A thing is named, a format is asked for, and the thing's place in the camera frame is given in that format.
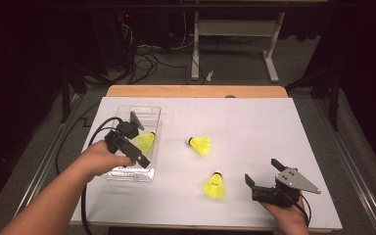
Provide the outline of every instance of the table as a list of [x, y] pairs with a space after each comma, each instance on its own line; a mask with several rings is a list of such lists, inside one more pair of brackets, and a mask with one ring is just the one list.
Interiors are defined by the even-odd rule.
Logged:
[[[237, 98], [224, 99], [227, 95]], [[287, 98], [284, 88], [112, 86], [99, 107], [90, 134], [116, 113], [119, 104], [159, 104], [163, 108], [155, 178], [151, 183], [143, 183], [95, 177], [87, 187], [87, 220], [91, 224], [275, 230], [277, 224], [272, 216], [252, 201], [244, 174], [248, 173], [257, 185], [271, 187], [278, 171], [270, 166], [270, 159], [276, 158], [284, 165], [297, 167], [322, 190], [320, 195], [305, 193], [312, 207], [310, 230], [328, 232], [342, 228], [293, 100]], [[211, 136], [212, 147], [206, 156], [196, 156], [183, 143], [188, 132], [206, 132]], [[222, 171], [227, 190], [220, 200], [208, 198], [202, 192], [202, 186], [216, 169]], [[71, 224], [80, 221], [77, 207]]]

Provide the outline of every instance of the yellow shuttlecock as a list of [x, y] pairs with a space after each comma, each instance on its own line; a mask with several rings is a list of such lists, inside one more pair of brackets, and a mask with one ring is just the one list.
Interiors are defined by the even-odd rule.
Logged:
[[222, 198], [225, 195], [220, 172], [216, 171], [212, 175], [212, 178], [204, 185], [203, 191], [211, 198]]
[[187, 144], [191, 145], [201, 156], [209, 152], [212, 140], [209, 136], [188, 138]]
[[155, 140], [155, 133], [141, 134], [135, 137], [135, 145], [142, 153], [148, 153], [151, 150]]

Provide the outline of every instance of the wooden table edge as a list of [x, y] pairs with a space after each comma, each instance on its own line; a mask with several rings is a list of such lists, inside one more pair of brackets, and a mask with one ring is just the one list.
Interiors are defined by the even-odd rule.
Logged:
[[107, 97], [168, 98], [288, 98], [282, 86], [232, 85], [113, 85]]

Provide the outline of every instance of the finger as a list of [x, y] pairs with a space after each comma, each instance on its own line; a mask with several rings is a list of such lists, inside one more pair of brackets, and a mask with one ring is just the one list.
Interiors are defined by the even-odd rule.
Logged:
[[136, 162], [130, 159], [129, 157], [126, 157], [126, 156], [115, 156], [115, 157], [117, 159], [118, 165], [121, 165], [121, 166], [136, 165]]

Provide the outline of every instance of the cable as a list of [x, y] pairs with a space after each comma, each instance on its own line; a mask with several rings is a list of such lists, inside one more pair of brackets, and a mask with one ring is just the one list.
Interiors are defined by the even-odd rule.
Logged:
[[310, 205], [309, 205], [309, 202], [307, 201], [306, 197], [304, 197], [304, 195], [302, 195], [302, 198], [305, 200], [306, 204], [307, 204], [307, 209], [309, 210], [309, 219], [307, 221], [307, 224], [310, 224], [310, 220], [312, 218], [312, 209], [310, 208]]
[[88, 108], [80, 117], [78, 117], [78, 119], [74, 122], [74, 124], [71, 126], [69, 132], [67, 132], [66, 136], [64, 137], [63, 141], [61, 142], [60, 144], [60, 147], [57, 151], [57, 154], [56, 154], [56, 159], [55, 159], [55, 167], [56, 167], [56, 172], [57, 172], [57, 175], [59, 175], [61, 172], [60, 172], [60, 169], [59, 169], [59, 156], [60, 156], [60, 152], [61, 152], [61, 149], [63, 148], [63, 145], [64, 143], [66, 142], [67, 140], [67, 137], [69, 137], [71, 131], [74, 129], [75, 125], [78, 124], [78, 122], [80, 120], [84, 120], [84, 124], [82, 125], [82, 127], [90, 127], [91, 125], [87, 125], [87, 117], [84, 117], [91, 109], [93, 109], [94, 107], [96, 107], [97, 105], [99, 105], [100, 102], [97, 102], [96, 104], [92, 105], [90, 108]]
[[289, 197], [289, 195], [287, 195], [286, 193], [284, 193], [282, 190], [280, 190], [279, 188], [275, 188], [275, 190], [277, 192], [280, 192], [283, 194], [283, 196], [285, 196], [286, 198], [288, 198], [294, 205], [297, 209], [299, 209], [299, 211], [301, 211], [301, 213], [304, 214], [304, 217], [305, 217], [305, 223], [306, 223], [306, 226], [309, 227], [309, 223], [310, 223], [310, 218], [307, 216], [307, 213], [306, 211], [297, 203], [295, 202], [293, 199], [291, 199], [291, 197]]
[[[118, 120], [118, 122], [122, 122], [121, 118], [119, 118], [119, 117], [110, 117], [107, 120], [103, 121], [103, 123], [101, 125], [99, 125], [99, 127], [97, 127], [97, 129], [94, 131], [93, 135], [91, 136], [90, 141], [88, 142], [87, 147], [93, 144], [94, 139], [96, 138], [97, 134], [100, 133], [100, 131], [102, 131], [106, 128], [111, 128], [111, 127], [104, 127], [104, 126], [109, 121], [112, 121], [112, 120]], [[81, 205], [80, 205], [80, 207], [81, 207], [81, 223], [83, 225], [85, 232], [88, 235], [93, 235], [93, 233], [90, 230], [90, 227], [88, 226], [87, 213], [86, 213], [86, 209], [85, 209], [86, 192], [87, 192], [87, 184], [84, 185], [84, 188], [81, 191]]]

